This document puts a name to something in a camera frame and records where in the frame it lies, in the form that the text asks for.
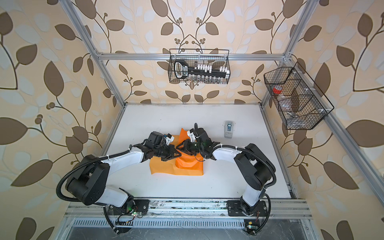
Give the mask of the orange wrapping paper sheet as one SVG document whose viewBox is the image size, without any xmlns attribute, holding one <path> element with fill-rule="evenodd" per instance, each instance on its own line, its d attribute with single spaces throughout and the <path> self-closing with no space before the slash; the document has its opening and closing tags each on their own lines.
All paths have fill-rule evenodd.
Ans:
<svg viewBox="0 0 384 240">
<path fill-rule="evenodd" d="M 196 156 L 190 156 L 182 153 L 178 157 L 167 162 L 161 161 L 159 157 L 150 159 L 151 174 L 170 174 L 175 176 L 203 176 L 204 175 L 204 158 L 198 153 Z"/>
</svg>

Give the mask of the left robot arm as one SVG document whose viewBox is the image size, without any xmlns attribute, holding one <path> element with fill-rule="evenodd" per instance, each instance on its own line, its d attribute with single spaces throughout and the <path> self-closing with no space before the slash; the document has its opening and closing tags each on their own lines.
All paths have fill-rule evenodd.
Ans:
<svg viewBox="0 0 384 240">
<path fill-rule="evenodd" d="M 147 139 L 129 146 L 124 152 L 104 157 L 88 155 L 59 181 L 57 196 L 86 206 L 112 206 L 124 214 L 136 212 L 134 197 L 122 188 L 109 187 L 108 177 L 153 157 L 165 162 L 181 157 L 182 154 L 171 143 L 173 140 L 170 134 L 152 132 Z"/>
</svg>

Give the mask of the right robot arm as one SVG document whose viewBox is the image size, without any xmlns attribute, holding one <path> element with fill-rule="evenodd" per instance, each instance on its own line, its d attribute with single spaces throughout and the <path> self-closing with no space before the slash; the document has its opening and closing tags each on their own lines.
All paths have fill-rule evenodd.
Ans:
<svg viewBox="0 0 384 240">
<path fill-rule="evenodd" d="M 240 198 L 240 209 L 246 216 L 252 216 L 266 195 L 266 190 L 277 182 L 276 168 L 265 154 L 255 145 L 245 147 L 223 145 L 209 138 L 203 128 L 195 127 L 187 132 L 188 138 L 176 149 L 190 156 L 200 154 L 204 160 L 235 163 L 247 183 Z"/>
</svg>

